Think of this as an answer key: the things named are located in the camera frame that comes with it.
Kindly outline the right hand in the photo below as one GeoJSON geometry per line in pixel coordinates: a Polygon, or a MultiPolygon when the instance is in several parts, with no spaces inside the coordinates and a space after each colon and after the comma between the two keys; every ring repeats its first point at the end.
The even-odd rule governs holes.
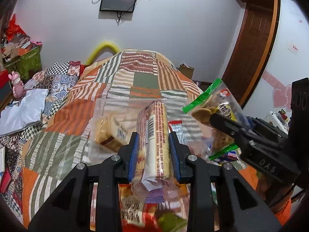
{"type": "Polygon", "coordinates": [[[282,183],[263,173],[258,173],[256,192],[270,208],[284,206],[294,188],[293,183],[282,183]]]}

